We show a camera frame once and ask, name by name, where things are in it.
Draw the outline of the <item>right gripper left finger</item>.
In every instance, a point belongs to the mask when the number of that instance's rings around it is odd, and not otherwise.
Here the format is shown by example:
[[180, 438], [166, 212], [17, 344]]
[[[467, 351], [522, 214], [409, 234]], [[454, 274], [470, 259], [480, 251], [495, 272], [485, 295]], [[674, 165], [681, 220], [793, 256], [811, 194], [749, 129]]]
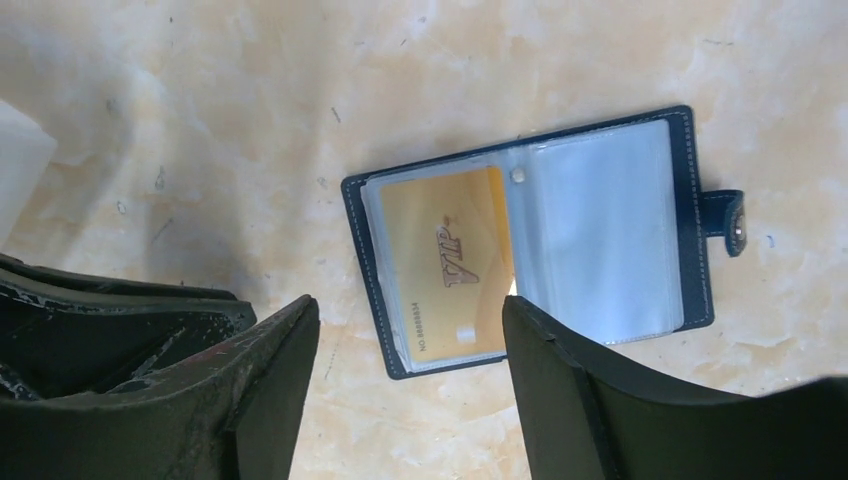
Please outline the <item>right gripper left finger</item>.
[[304, 295], [102, 394], [1, 403], [5, 479], [285, 479], [320, 334]]

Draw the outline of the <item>white plastic card tray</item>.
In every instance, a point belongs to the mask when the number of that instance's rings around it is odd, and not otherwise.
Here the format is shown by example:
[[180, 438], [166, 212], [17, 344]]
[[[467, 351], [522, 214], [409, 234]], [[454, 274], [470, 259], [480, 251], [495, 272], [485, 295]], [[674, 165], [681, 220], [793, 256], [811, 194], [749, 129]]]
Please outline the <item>white plastic card tray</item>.
[[8, 239], [57, 148], [32, 118], [1, 102], [1, 245]]

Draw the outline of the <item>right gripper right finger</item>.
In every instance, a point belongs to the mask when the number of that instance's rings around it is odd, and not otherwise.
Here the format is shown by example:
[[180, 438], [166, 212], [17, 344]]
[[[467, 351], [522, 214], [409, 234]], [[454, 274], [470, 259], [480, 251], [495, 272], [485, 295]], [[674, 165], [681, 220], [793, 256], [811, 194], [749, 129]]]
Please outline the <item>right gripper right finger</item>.
[[570, 330], [519, 296], [503, 328], [535, 479], [843, 479], [847, 381], [760, 397], [687, 382]]

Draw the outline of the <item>gold VIP card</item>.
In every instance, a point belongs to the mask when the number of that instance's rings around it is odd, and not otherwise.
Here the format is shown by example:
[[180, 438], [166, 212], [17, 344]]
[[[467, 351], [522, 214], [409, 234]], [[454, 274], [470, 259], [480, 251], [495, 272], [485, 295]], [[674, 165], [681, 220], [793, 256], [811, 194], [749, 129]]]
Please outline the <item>gold VIP card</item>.
[[410, 373], [499, 357], [514, 285], [497, 167], [375, 184], [378, 278]]

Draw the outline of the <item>navy blue card holder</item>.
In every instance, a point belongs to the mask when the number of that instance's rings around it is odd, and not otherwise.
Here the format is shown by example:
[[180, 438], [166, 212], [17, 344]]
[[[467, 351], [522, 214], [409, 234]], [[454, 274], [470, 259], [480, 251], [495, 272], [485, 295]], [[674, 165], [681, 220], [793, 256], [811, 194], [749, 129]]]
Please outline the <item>navy blue card holder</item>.
[[518, 295], [605, 345], [699, 329], [715, 318], [708, 248], [747, 245], [744, 195], [707, 191], [699, 175], [695, 116], [687, 105], [518, 138], [345, 178], [341, 192], [389, 377], [410, 373], [378, 278], [372, 238], [382, 185], [497, 167], [503, 175]]

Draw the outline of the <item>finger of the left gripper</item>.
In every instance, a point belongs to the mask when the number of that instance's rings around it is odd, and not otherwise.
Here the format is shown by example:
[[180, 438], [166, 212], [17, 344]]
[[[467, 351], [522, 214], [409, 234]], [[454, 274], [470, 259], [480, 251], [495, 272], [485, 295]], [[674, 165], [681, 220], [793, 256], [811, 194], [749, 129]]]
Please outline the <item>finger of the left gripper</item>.
[[249, 329], [226, 290], [131, 281], [1, 257], [1, 396], [107, 393]]

